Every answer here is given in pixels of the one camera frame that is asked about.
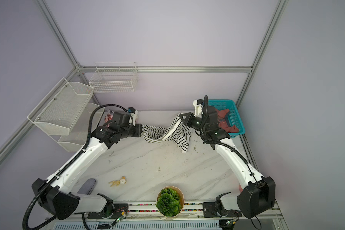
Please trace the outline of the black white striped tank top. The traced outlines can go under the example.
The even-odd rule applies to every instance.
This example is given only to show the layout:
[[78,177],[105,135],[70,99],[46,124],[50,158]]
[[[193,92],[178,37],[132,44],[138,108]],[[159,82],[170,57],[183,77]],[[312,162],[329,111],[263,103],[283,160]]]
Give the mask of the black white striped tank top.
[[183,124],[182,119],[177,115],[168,128],[161,126],[142,125],[141,136],[149,143],[161,143],[165,141],[174,142],[182,153],[188,151],[192,131]]

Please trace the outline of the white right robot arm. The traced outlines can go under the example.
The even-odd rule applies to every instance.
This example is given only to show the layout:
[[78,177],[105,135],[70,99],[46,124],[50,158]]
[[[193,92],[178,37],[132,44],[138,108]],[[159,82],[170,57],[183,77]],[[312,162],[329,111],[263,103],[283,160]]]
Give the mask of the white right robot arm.
[[209,105],[205,96],[193,102],[193,113],[180,114],[183,124],[198,132],[204,144],[211,146],[228,164],[238,179],[241,192],[228,193],[219,197],[219,203],[226,210],[239,210],[248,219],[271,209],[275,205],[276,183],[269,176],[264,177],[237,150],[229,133],[219,127],[218,113]]

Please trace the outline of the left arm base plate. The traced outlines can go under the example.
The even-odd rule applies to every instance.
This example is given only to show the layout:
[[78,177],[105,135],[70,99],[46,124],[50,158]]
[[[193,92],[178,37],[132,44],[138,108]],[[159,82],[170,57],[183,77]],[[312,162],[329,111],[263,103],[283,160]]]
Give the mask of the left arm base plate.
[[117,219],[122,216],[122,212],[127,213],[129,204],[127,203],[116,203],[113,204],[114,209],[112,211],[108,211],[108,214],[90,212],[87,215],[87,219]]

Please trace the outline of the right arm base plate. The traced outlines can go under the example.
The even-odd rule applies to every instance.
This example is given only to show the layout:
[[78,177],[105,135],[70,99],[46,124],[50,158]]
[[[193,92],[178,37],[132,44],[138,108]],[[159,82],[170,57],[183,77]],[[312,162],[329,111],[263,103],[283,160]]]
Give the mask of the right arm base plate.
[[242,213],[239,210],[225,209],[219,202],[204,202],[203,214],[205,218],[240,218]]

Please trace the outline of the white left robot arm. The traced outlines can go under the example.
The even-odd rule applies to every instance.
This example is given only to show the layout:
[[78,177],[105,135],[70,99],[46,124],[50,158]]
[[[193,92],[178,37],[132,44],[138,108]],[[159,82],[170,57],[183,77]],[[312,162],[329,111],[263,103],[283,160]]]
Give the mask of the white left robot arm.
[[25,211],[22,228],[30,229],[29,217],[35,206],[52,214],[52,217],[36,226],[39,230],[55,219],[64,220],[73,214],[94,212],[104,219],[114,213],[113,200],[104,194],[72,193],[79,178],[95,162],[95,160],[124,138],[139,138],[142,125],[136,123],[138,111],[130,107],[125,109],[117,106],[111,120],[92,129],[93,118],[89,119],[87,139],[85,145],[70,158],[60,169],[47,179],[38,178],[32,184],[34,198]]

